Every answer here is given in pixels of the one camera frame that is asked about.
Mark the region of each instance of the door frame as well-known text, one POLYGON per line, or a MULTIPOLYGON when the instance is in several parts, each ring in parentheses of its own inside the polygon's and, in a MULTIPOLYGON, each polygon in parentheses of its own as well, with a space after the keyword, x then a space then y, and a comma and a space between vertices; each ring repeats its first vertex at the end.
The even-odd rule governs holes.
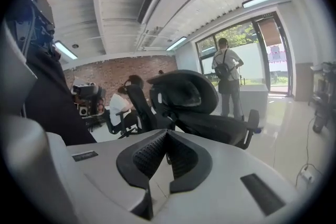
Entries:
POLYGON ((254 26, 256 29, 258 29, 258 32, 260 32, 260 40, 259 43, 263 44, 262 47, 264 47, 264 49, 266 50, 266 44, 265 44, 265 40, 263 37, 263 34, 261 32, 261 29, 258 25, 257 22, 261 21, 261 20, 267 20, 273 18, 276 24, 276 27, 278 29, 279 35, 280 35, 280 39, 281 42, 284 46, 285 49, 285 55, 286 55, 286 62, 287 62, 287 71, 288 71, 288 84, 287 84, 287 92, 278 92, 278 91, 271 91, 270 86, 271 86, 271 82, 270 82, 270 71, 269 71, 269 62, 268 62, 268 57, 267 57, 267 52, 266 52, 266 58, 264 59, 264 63, 265 65, 267 65, 267 69, 268 69, 268 73, 269 73, 269 84, 267 84, 267 87, 269 89, 270 93, 275 93, 275 94, 286 94, 287 96, 291 96, 292 95, 292 86, 293 86, 293 69, 292 69, 292 61, 291 61, 291 54, 290 54, 290 49, 288 46, 288 39, 286 37, 286 33, 283 29, 282 23, 280 21, 280 18, 278 16, 278 14, 276 12, 271 12, 271 13, 267 13, 267 14, 263 14, 257 17, 254 17, 253 20, 256 22, 256 25, 254 26))
POLYGON ((272 93, 286 94, 287 96, 291 96, 292 95, 292 87, 293 87, 292 58, 291 58, 291 53, 290 53, 290 49, 289 49, 289 45, 288 45, 288 39, 287 39, 285 30, 283 29, 282 23, 280 21, 280 18, 278 16, 277 12, 266 13, 266 14, 263 14, 263 15, 260 15, 260 16, 252 17, 250 19, 242 20, 238 23, 227 26, 227 27, 225 27, 225 28, 223 28, 219 31, 216 31, 216 32, 214 32, 214 33, 196 41, 195 46, 196 46, 197 56, 198 56, 198 60, 200 62, 199 65, 201 67, 202 74, 204 74, 202 60, 204 60, 206 58, 209 58, 209 57, 213 57, 215 55, 215 52, 212 52, 211 54, 208 54, 208 55, 205 55, 205 56, 200 56, 199 49, 198 49, 198 43, 207 39, 207 38, 209 38, 209 37, 212 37, 213 40, 214 40, 214 44, 216 46, 216 50, 218 50, 217 40, 216 40, 216 37, 215 37, 216 34, 222 32, 226 29, 229 29, 231 27, 234 27, 236 25, 251 22, 253 27, 254 27, 254 30, 256 31, 256 34, 257 34, 257 38, 258 38, 258 41, 259 41, 260 50, 261 50, 261 54, 262 54, 262 60, 264 62, 264 71, 265 71, 265 80, 266 80, 265 84, 266 84, 266 87, 268 88, 268 91, 271 92, 271 90, 270 90, 271 89, 271 87, 270 87, 271 86, 271 78, 270 78, 269 62, 268 62, 266 44, 265 44, 265 41, 264 41, 264 37, 261 33, 260 27, 257 23, 258 20, 269 19, 269 18, 273 18, 275 20, 276 25, 277 25, 277 28, 278 28, 278 31, 279 31, 279 34, 280 34, 280 38, 281 38, 281 42, 282 42, 282 44, 284 45, 284 48, 285 48, 285 54, 286 54, 286 60, 287 60, 287 70, 288 70, 288 86, 287 86, 288 91, 287 91, 287 93, 284 93, 284 92, 272 92, 272 93))

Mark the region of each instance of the white shirt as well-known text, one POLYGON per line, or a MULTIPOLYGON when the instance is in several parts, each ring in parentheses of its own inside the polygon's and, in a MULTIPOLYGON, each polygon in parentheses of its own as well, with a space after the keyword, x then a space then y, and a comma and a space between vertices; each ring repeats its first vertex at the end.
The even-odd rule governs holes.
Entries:
POLYGON ((227 66, 229 67, 229 70, 231 70, 231 75, 228 77, 228 80, 236 80, 239 79, 239 73, 237 71, 237 68, 235 68, 236 64, 234 62, 234 60, 236 62, 240 61, 240 57, 238 56, 237 53, 235 53, 233 50, 230 49, 222 49, 219 50, 218 52, 216 52, 216 54, 214 55, 214 59, 212 61, 212 69, 215 69, 217 67, 217 65, 220 65, 221 63, 223 63, 223 59, 224 59, 224 53, 227 50, 227 53, 225 55, 225 64, 227 64, 227 66))
MULTIPOLYGON (((116 114, 119 113, 127 105, 129 105, 129 102, 120 95, 115 93, 112 96, 110 101, 110 117, 113 126, 117 126, 121 122, 120 116, 116 116, 116 114)), ((129 113, 131 113, 131 110, 124 113, 124 117, 129 113)))

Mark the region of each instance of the brick wall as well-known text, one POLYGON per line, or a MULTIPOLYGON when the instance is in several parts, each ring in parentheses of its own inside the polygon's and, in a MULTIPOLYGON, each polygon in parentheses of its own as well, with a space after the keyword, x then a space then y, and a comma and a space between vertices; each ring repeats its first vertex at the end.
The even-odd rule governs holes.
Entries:
MULTIPOLYGON (((75 77, 94 82, 106 90, 106 105, 112 95, 122 86, 129 75, 137 74, 144 81, 158 75, 159 70, 169 72, 177 69, 175 56, 146 56, 137 58, 120 58, 104 62, 90 63, 64 71, 67 85, 71 87, 75 77)), ((149 97, 150 84, 145 82, 143 89, 149 97)))

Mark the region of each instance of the backpack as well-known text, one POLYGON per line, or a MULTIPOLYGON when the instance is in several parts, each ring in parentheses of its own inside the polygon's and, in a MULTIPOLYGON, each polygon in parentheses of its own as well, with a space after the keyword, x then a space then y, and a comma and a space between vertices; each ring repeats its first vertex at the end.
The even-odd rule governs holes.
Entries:
POLYGON ((217 63, 217 66, 215 67, 215 73, 216 73, 216 76, 218 76, 218 78, 221 80, 227 80, 228 77, 231 75, 231 71, 234 69, 234 67, 232 69, 229 69, 229 66, 226 63, 224 63, 226 53, 227 53, 227 50, 224 53, 223 63, 218 63, 215 58, 215 61, 217 63))

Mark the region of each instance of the black office chair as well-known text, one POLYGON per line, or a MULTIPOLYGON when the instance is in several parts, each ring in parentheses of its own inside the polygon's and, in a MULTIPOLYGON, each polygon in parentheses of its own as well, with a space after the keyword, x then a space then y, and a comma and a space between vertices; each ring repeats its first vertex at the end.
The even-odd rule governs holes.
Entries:
POLYGON ((211 115, 218 95, 211 82, 190 70, 164 73, 148 80, 155 111, 173 119, 182 131, 246 149, 259 124, 259 113, 251 110, 248 122, 211 115))
POLYGON ((147 104, 146 98, 142 89, 135 84, 126 86, 127 94, 137 110, 139 115, 141 130, 139 132, 145 133, 156 129, 174 130, 173 122, 160 114, 154 114, 147 104))
POLYGON ((120 116, 120 122, 121 125, 120 126, 113 126, 112 122, 111 122, 111 118, 110 118, 110 110, 105 109, 104 113, 103 113, 103 118, 105 119, 107 128, 109 129, 109 132, 111 134, 118 134, 119 132, 121 132, 121 136, 118 139, 121 139, 123 137, 128 137, 131 134, 138 134, 138 133, 133 133, 133 131, 135 130, 135 128, 132 128, 130 130, 127 131, 126 127, 125 127, 125 122, 124 122, 124 114, 125 112, 119 112, 116 114, 116 116, 120 116))

